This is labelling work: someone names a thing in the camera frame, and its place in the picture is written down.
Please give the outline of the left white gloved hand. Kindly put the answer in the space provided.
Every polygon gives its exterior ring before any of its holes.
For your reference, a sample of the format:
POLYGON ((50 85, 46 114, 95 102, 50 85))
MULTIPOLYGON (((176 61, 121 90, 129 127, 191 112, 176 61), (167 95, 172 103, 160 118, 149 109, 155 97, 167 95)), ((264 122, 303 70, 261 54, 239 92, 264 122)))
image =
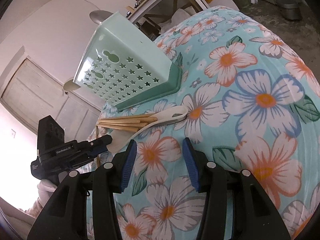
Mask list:
POLYGON ((57 189, 57 186, 53 184, 51 181, 48 179, 43 179, 40 181, 40 183, 37 185, 38 189, 38 198, 33 204, 31 208, 28 210, 25 210, 25 213, 30 215, 31 217, 36 218, 44 206, 47 204, 48 200, 50 197, 53 195, 55 190, 57 189))

